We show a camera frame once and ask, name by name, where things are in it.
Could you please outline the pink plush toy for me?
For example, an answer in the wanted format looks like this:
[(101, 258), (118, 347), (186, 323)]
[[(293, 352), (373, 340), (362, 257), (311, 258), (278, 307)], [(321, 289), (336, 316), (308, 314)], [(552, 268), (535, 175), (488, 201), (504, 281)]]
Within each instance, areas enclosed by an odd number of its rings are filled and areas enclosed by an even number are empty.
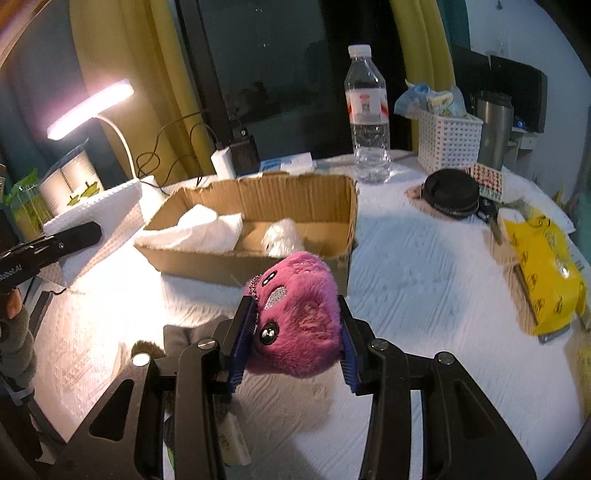
[(250, 373), (310, 378), (339, 360), (338, 285), (318, 256), (290, 254), (249, 280), (245, 294), (257, 304)]

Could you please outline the white cloth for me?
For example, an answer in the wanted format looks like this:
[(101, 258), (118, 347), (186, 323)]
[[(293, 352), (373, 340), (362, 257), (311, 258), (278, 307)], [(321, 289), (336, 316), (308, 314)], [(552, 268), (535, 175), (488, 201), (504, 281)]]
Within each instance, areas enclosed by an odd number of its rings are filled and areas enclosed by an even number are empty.
[(218, 215), (211, 208), (197, 204), (184, 213), (175, 226), (142, 230), (134, 245), (190, 253), (227, 253), (235, 250), (242, 226), (242, 213)]

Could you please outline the clear bubble wrap ball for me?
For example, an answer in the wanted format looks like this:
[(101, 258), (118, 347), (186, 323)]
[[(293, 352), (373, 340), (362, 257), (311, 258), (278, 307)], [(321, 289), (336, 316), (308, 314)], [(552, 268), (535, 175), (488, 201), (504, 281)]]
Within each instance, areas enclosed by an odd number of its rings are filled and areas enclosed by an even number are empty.
[(266, 229), (262, 246), (267, 256), (286, 258), (295, 252), (304, 251), (304, 239), (297, 231), (297, 223), (293, 219), (284, 218)]

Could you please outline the brown furry toy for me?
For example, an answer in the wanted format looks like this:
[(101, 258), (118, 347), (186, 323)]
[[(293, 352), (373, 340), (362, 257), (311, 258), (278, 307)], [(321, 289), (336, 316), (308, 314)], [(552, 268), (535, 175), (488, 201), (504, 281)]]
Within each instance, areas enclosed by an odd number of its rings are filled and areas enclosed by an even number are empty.
[(135, 342), (131, 348), (131, 357), (135, 357), (139, 354), (147, 354), (152, 359), (158, 359), (165, 356), (165, 352), (157, 344), (144, 340)]

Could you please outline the brown cardboard box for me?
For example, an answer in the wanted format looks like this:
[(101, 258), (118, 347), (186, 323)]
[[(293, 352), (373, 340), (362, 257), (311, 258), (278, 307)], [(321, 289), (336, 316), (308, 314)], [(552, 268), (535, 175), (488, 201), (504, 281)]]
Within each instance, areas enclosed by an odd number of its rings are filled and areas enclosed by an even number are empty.
[[(155, 242), (156, 234), (174, 228), (197, 205), (221, 216), (242, 216), (242, 232), (233, 250), (209, 253), (171, 241)], [(279, 261), (264, 250), (263, 236), (274, 223), (290, 219), (304, 250), (329, 266), (339, 293), (345, 295), (357, 214), (356, 184), (346, 175), (276, 173), (213, 181), (170, 195), (135, 237), (134, 246), (163, 274), (238, 287)]]

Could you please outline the black round pouch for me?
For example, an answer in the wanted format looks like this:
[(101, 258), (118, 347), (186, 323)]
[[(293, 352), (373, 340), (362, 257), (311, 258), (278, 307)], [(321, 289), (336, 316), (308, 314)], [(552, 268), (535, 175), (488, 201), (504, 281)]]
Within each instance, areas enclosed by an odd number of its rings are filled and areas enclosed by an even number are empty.
[(465, 219), (479, 209), (480, 187), (465, 171), (442, 169), (427, 177), (422, 186), (422, 198), (439, 213)]

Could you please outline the white power adapter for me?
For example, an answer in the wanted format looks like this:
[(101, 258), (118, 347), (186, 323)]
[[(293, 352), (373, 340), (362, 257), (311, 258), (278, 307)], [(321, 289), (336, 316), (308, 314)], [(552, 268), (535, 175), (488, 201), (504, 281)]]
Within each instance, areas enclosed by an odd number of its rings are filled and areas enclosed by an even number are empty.
[(229, 147), (218, 149), (211, 155), (218, 180), (233, 180), (236, 178), (235, 167), (232, 164), (232, 154)]

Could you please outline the black power adapter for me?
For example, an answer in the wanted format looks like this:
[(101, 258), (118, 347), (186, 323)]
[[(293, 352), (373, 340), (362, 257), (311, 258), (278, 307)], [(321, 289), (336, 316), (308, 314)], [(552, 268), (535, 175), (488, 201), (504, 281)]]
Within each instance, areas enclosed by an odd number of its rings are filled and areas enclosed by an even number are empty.
[(233, 141), (229, 145), (229, 153), (236, 177), (259, 173), (259, 150), (252, 135)]

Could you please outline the blue white tissue pack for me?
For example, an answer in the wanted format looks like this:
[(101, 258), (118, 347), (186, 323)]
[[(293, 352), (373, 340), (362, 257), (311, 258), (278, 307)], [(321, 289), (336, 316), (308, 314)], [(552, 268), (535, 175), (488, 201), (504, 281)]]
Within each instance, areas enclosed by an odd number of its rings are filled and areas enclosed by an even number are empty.
[(260, 162), (259, 172), (284, 172), (290, 175), (311, 173), (315, 170), (315, 161), (310, 152), (277, 157)]

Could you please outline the white plastic basket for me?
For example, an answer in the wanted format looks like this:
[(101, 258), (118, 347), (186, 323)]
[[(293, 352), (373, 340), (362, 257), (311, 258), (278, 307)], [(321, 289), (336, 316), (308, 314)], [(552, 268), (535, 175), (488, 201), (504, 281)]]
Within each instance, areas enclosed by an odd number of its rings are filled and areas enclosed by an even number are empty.
[(467, 114), (448, 117), (422, 111), (418, 163), (428, 173), (464, 169), (478, 161), (483, 121)]

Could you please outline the clear water bottle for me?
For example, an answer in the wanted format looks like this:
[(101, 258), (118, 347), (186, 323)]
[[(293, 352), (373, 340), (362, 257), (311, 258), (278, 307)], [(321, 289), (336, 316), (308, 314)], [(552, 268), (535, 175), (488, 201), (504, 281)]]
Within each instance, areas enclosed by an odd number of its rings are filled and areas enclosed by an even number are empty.
[(356, 176), (369, 184), (385, 183), (391, 164), (386, 80), (373, 62), (370, 45), (349, 45), (348, 52), (345, 92)]

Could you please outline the steel thermos cup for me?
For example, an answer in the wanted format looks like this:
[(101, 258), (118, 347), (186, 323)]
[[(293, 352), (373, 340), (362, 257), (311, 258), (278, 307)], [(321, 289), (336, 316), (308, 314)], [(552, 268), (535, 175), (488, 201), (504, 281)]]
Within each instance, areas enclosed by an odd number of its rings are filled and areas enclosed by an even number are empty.
[(477, 96), (476, 113), (483, 121), (478, 162), (501, 170), (514, 120), (511, 97), (481, 91)]

